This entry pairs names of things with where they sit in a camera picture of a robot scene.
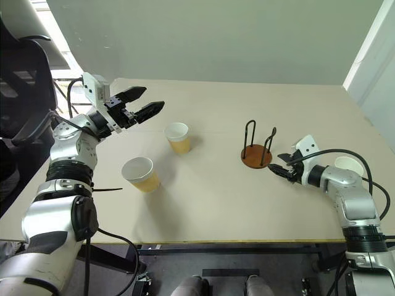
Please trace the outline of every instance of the robotic arm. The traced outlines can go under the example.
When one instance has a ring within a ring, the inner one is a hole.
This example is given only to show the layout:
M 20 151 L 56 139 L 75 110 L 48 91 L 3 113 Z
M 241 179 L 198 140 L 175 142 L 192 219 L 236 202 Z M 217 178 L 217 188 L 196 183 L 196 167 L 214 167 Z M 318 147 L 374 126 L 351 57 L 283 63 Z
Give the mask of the robotic arm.
M 29 245 L 0 266 L 0 295 L 62 293 L 83 241 L 99 227 L 92 199 L 96 146 L 113 131 L 142 123 L 164 106 L 153 102 L 129 112 L 125 104 L 137 100 L 146 88 L 132 87 L 110 97 L 104 78 L 89 73 L 83 74 L 83 85 L 93 108 L 87 115 L 59 123 L 53 131 L 46 181 L 22 220 Z
M 320 151 L 311 135 L 293 145 L 293 154 L 279 158 L 292 169 L 272 164 L 275 174 L 292 183 L 313 185 L 329 195 L 346 239 L 346 258 L 355 271 L 347 275 L 348 295 L 395 295 L 395 248 L 388 250 L 380 230 L 380 218 L 362 178 L 355 172 L 319 165 L 319 156 L 297 161 Z

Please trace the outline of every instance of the wooden base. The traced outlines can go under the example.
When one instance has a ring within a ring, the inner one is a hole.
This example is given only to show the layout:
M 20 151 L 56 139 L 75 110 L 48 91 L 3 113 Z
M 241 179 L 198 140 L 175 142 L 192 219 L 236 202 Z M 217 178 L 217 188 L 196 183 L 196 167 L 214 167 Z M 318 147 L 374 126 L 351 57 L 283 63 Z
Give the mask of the wooden base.
M 253 144 L 252 147 L 248 145 L 246 147 L 246 158 L 244 156 L 244 149 L 241 151 L 241 161 L 250 168 L 264 168 L 272 161 L 272 154 L 270 152 L 265 153 L 265 159 L 263 165 L 260 165 L 262 159 L 262 153 L 264 147 L 262 145 Z

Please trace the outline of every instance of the desk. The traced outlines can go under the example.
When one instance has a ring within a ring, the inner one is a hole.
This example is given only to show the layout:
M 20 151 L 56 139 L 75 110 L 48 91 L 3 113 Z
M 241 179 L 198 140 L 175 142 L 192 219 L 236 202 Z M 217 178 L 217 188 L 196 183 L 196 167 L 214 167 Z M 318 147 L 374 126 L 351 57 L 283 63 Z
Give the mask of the desk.
M 263 144 L 274 126 L 272 163 L 277 154 L 312 134 L 321 150 L 354 150 L 367 160 L 373 179 L 393 197 L 395 155 L 340 86 L 126 80 L 111 84 L 115 94 L 146 86 L 137 111 L 151 101 L 165 101 L 160 114 L 97 148 L 96 188 L 122 191 L 94 193 L 100 227 L 136 243 L 171 242 L 338 242 L 343 241 L 329 197 L 317 188 L 291 184 L 269 169 L 253 170 L 240 160 L 244 126 L 257 121 L 255 143 Z M 191 131 L 192 150 L 172 152 L 163 128 L 175 121 Z M 154 161 L 161 187 L 143 194 L 122 178 L 121 167 L 136 156 Z M 323 155 L 322 164 L 337 155 Z M 48 162 L 37 172 L 0 220 L 1 239 L 23 240 L 20 221 L 45 180 Z M 383 194 L 374 189 L 378 211 Z M 382 223 L 395 234 L 395 207 Z M 93 242 L 119 242 L 95 234 Z

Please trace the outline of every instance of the paper cup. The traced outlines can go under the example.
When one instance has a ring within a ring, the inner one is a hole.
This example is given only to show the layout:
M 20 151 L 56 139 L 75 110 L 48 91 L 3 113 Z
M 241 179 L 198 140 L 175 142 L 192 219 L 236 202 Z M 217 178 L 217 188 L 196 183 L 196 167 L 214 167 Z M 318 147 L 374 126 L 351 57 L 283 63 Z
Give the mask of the paper cup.
M 188 126 L 181 122 L 171 123 L 165 128 L 164 134 L 174 152 L 185 154 L 191 149 L 188 130 Z
M 122 167 L 122 176 L 138 188 L 149 193 L 159 187 L 159 178 L 154 171 L 154 163 L 147 157 L 136 157 Z
M 362 168 L 362 165 L 360 165 L 357 160 L 348 156 L 339 156 L 336 158 L 335 167 L 355 171 L 360 176 L 364 175 L 364 168 Z

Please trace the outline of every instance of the chair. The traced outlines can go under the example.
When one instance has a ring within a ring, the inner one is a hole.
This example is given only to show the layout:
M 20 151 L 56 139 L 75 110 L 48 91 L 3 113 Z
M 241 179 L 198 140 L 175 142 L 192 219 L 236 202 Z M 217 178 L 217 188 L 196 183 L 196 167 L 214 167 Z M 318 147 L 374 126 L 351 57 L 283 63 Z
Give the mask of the chair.
M 32 40 L 37 38 L 50 40 L 40 35 L 16 39 L 1 20 L 0 137 L 17 163 L 20 181 L 0 203 L 0 216 L 49 157 L 54 143 L 50 122 L 42 122 L 57 107 L 56 93 L 46 54 Z

